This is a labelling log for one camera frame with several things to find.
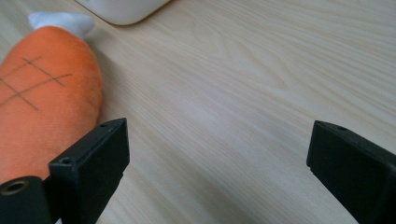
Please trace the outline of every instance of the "light wood surface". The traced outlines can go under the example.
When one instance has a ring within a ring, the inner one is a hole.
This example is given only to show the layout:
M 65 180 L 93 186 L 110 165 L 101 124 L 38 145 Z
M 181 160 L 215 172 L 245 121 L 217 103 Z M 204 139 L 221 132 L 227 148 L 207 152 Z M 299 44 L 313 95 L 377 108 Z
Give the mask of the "light wood surface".
M 0 0 L 1 60 L 33 10 L 93 15 Z M 132 152 L 98 223 L 356 223 L 305 160 L 315 119 L 396 153 L 396 1 L 173 0 L 95 21 L 101 120 L 128 119 Z

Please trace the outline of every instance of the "stuffed carrot toy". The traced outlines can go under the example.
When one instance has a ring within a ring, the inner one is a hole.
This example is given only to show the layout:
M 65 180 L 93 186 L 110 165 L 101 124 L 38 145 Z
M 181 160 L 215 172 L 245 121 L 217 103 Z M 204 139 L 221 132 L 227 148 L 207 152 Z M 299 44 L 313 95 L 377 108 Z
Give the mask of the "stuffed carrot toy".
M 37 12 L 0 66 L 0 184 L 48 177 L 48 163 L 96 125 L 102 77 L 83 14 Z

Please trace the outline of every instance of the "screw hole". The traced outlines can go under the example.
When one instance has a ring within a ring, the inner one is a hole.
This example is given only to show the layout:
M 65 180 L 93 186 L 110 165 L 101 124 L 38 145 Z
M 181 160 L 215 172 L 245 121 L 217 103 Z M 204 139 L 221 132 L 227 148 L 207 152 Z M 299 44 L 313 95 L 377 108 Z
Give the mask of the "screw hole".
M 15 181 L 15 182 L 5 186 L 4 188 L 2 188 L 1 193 L 3 195 L 7 195 L 7 196 L 13 195 L 13 194 L 16 194 L 16 193 L 21 192 L 24 189 L 26 189 L 28 185 L 29 185 L 29 182 L 26 180 Z
M 66 157 L 66 158 L 61 159 L 60 162 L 68 165 L 68 164 L 71 164 L 73 162 L 73 160 L 69 157 Z

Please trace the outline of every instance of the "orange fabric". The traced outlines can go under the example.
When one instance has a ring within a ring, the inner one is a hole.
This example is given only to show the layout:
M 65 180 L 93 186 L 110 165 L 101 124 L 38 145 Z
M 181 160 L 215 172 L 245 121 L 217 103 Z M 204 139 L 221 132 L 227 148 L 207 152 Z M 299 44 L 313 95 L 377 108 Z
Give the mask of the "orange fabric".
M 57 27 L 26 36 L 0 66 L 0 184 L 49 176 L 48 163 L 90 131 L 102 76 L 88 45 Z

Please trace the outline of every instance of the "wood grain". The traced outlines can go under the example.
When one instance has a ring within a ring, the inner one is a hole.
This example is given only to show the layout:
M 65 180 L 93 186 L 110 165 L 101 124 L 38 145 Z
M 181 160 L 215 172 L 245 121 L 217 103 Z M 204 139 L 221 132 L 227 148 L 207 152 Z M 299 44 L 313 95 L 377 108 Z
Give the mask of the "wood grain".
M 34 10 L 93 15 L 1 0 L 0 59 Z M 315 119 L 396 153 L 395 1 L 174 0 L 95 20 L 102 120 L 128 119 L 132 152 L 98 223 L 356 223 L 305 159 Z

